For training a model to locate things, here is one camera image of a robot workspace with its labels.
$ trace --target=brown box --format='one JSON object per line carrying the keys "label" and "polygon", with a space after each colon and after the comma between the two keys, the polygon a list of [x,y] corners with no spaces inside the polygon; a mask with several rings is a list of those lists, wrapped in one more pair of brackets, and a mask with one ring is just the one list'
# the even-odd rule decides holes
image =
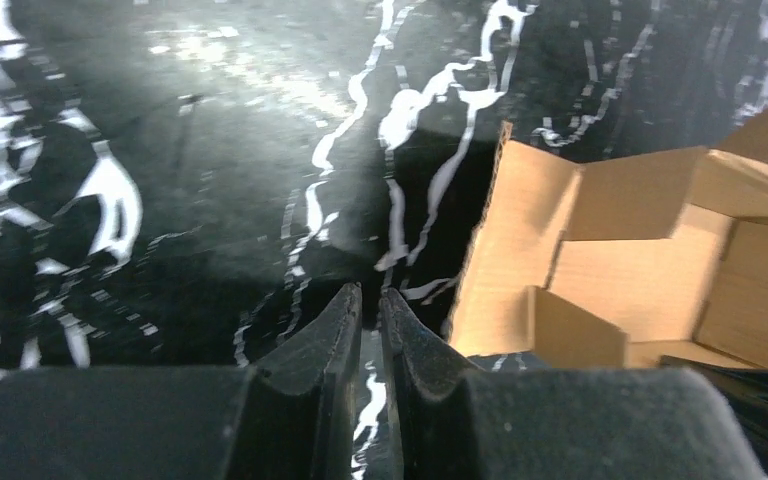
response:
{"label": "brown box", "polygon": [[465,355],[768,368],[768,109],[714,149],[577,165],[503,128],[452,311]]}

